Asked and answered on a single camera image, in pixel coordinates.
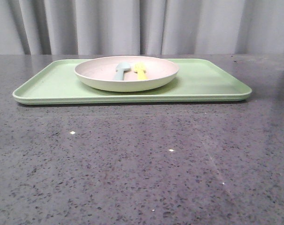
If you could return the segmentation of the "grey pleated curtain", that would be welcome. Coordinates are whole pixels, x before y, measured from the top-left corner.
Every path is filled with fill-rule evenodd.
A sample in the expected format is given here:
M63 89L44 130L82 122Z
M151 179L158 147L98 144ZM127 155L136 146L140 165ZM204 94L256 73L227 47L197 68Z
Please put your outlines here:
M284 53L284 0L0 0L0 54Z

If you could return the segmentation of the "light blue plastic spoon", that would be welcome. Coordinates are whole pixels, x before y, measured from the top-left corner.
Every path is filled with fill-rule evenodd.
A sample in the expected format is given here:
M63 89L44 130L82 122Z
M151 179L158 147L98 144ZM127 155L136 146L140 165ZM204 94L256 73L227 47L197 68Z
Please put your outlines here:
M131 66L128 62L121 62L116 66L116 74L113 78L115 81L123 81L124 73L129 71Z

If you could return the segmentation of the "cream round plate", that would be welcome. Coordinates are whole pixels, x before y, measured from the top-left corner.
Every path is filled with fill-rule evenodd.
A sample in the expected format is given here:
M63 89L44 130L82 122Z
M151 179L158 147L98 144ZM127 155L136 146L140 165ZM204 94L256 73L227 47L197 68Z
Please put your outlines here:
M131 69L124 73L123 81L113 80L116 66L128 62ZM147 80L138 80L134 64L142 62L146 66ZM152 90L171 82L177 75L179 66L169 60L146 56L111 56L80 63L75 67L78 79L93 88L114 92L137 92Z

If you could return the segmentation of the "yellow plastic fork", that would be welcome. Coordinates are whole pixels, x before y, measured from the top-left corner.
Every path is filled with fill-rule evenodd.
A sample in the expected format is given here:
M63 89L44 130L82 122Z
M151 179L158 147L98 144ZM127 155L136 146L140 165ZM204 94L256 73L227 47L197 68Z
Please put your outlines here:
M139 62L134 64L134 72L137 73L138 80L147 80L146 66L144 63Z

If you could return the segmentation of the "light green rectangular tray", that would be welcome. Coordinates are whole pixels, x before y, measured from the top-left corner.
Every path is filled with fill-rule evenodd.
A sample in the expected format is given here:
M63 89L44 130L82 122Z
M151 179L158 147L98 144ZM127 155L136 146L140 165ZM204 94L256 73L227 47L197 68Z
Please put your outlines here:
M57 60L13 92L25 105L224 102L250 97L252 89L212 62L172 59L179 66L176 78L154 90L109 92L97 90L76 78L74 69L83 60Z

